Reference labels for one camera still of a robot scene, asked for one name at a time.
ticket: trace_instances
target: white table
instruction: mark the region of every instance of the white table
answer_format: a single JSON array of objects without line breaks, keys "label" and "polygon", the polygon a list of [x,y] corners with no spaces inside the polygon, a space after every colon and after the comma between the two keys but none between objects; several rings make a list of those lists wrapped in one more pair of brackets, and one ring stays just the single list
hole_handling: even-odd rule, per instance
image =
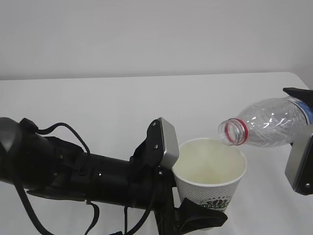
[{"label": "white table", "polygon": [[[179,143],[217,138],[221,121],[252,102],[285,96],[283,87],[306,88],[292,73],[0,81],[0,110],[3,117],[27,117],[40,128],[69,123],[92,153],[126,160],[159,116],[175,126]],[[54,135],[78,143],[66,129]],[[311,235],[313,196],[293,192],[284,175],[290,147],[241,149],[248,169],[226,211],[228,221],[221,228],[192,234]],[[84,203],[29,198],[42,223],[56,235],[82,235],[92,220],[92,208]],[[90,234],[123,230],[123,208],[98,205],[100,219]],[[142,213],[129,209],[129,228]],[[14,187],[5,183],[0,183],[0,215],[0,234],[38,234]],[[152,214],[137,234],[157,234]]]}]

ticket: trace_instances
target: plastic bottle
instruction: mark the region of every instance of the plastic bottle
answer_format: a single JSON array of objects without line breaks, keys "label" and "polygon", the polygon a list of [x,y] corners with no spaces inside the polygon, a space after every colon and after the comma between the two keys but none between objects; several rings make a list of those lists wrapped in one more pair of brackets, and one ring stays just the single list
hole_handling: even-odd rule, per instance
[{"label": "plastic bottle", "polygon": [[227,145],[243,143],[257,147],[275,147],[292,143],[297,131],[313,123],[313,111],[292,96],[265,99],[254,103],[218,128]]}]

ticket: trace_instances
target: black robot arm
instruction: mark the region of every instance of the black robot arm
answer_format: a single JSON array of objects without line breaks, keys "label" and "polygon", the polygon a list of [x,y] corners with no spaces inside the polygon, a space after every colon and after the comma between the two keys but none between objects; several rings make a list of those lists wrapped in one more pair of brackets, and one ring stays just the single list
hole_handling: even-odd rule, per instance
[{"label": "black robot arm", "polygon": [[[43,137],[58,126],[70,129],[85,147]],[[79,135],[67,124],[57,123],[45,130],[30,120],[20,123],[0,118],[0,180],[13,184],[23,205],[43,235],[51,235],[40,224],[23,190],[33,196],[54,200],[103,202],[144,209],[140,221],[124,234],[134,234],[154,211],[160,235],[182,235],[194,230],[219,227],[227,220],[220,211],[205,209],[184,199],[174,207],[171,171],[179,156],[174,127],[165,119],[151,122],[146,139],[129,161],[91,154]]]}]

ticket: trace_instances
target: white paper cup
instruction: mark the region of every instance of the white paper cup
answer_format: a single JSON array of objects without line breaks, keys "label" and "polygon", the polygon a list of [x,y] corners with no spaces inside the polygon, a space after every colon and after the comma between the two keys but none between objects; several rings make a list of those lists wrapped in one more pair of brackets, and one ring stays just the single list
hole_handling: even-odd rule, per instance
[{"label": "white paper cup", "polygon": [[246,167],[246,157],[238,148],[201,138],[179,146],[172,170],[181,201],[188,198],[205,208],[225,211]]}]

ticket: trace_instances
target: bottle label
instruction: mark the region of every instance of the bottle label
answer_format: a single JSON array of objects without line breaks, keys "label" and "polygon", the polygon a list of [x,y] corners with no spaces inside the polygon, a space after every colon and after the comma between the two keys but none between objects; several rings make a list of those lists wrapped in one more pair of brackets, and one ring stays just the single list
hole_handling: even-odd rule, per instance
[{"label": "bottle label", "polygon": [[313,123],[313,110],[305,102],[292,96],[286,97],[285,100],[290,101],[301,109],[307,119],[307,124]]}]

